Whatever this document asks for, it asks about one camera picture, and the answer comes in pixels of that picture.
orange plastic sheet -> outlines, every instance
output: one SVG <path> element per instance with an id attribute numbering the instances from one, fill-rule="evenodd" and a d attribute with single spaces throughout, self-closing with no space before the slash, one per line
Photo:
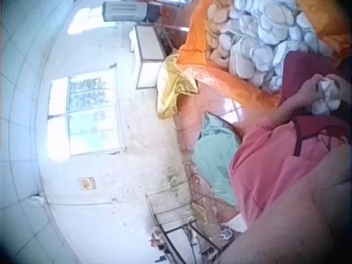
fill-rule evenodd
<path id="1" fill-rule="evenodd" d="M 223 91 L 226 96 L 239 102 L 242 106 L 275 107 L 280 100 L 280 95 L 271 96 L 233 76 L 227 69 L 206 60 L 207 9 L 212 3 L 214 0 L 200 0 L 194 9 L 186 43 L 180 48 L 177 66 L 192 74 L 198 81 Z"/>
<path id="2" fill-rule="evenodd" d="M 335 50 L 333 65 L 338 66 L 351 52 L 348 14 L 338 1 L 333 0 L 297 0 L 297 4 L 306 14 L 319 39 Z"/>

teal fabric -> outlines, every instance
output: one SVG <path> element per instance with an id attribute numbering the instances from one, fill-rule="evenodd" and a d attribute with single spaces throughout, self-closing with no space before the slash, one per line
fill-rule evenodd
<path id="1" fill-rule="evenodd" d="M 237 200 L 228 176 L 230 162 L 241 144 L 232 126 L 205 113 L 192 162 L 212 186 L 215 197 L 236 207 Z"/>

red fabric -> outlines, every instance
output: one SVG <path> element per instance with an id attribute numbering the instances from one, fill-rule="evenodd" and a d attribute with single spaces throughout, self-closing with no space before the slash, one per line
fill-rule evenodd
<path id="1" fill-rule="evenodd" d="M 318 57 L 318 55 L 300 51 L 289 52 L 284 61 L 283 83 L 279 106 L 288 98 L 295 95 L 302 87 L 302 84 L 306 80 L 311 79 L 315 74 L 320 74 L 324 77 L 328 74 L 336 74 L 346 79 L 346 76 L 332 68 Z"/>
<path id="2" fill-rule="evenodd" d="M 335 138 L 346 137 L 350 139 L 350 128 L 337 117 L 330 115 L 299 116 L 294 118 L 300 127 L 300 136 L 316 136 L 322 130 L 327 130 L 327 134 Z"/>

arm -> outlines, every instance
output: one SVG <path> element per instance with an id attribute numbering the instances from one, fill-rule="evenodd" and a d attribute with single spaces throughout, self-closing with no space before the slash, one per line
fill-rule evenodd
<path id="1" fill-rule="evenodd" d="M 339 234 L 350 234 L 350 168 L 350 146 L 331 151 L 270 205 L 219 263 L 324 263 Z"/>
<path id="2" fill-rule="evenodd" d="M 294 112 L 300 108 L 296 100 L 293 98 L 287 99 L 281 106 L 279 106 L 270 116 L 269 119 L 275 127 L 283 125 L 291 120 Z"/>
<path id="3" fill-rule="evenodd" d="M 311 79 L 305 81 L 298 93 L 287 99 L 269 116 L 270 121 L 276 127 L 285 124 L 291 120 L 292 115 L 297 109 L 310 106 L 316 100 L 320 99 L 322 94 L 316 91 L 316 84 L 322 79 L 323 76 L 316 74 Z"/>

white tiled wall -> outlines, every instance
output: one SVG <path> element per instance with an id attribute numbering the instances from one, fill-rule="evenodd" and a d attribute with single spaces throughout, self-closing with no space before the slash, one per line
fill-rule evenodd
<path id="1" fill-rule="evenodd" d="M 35 117 L 48 55 L 73 0 L 1 1 L 1 249 L 17 263 L 75 263 L 46 204 Z"/>

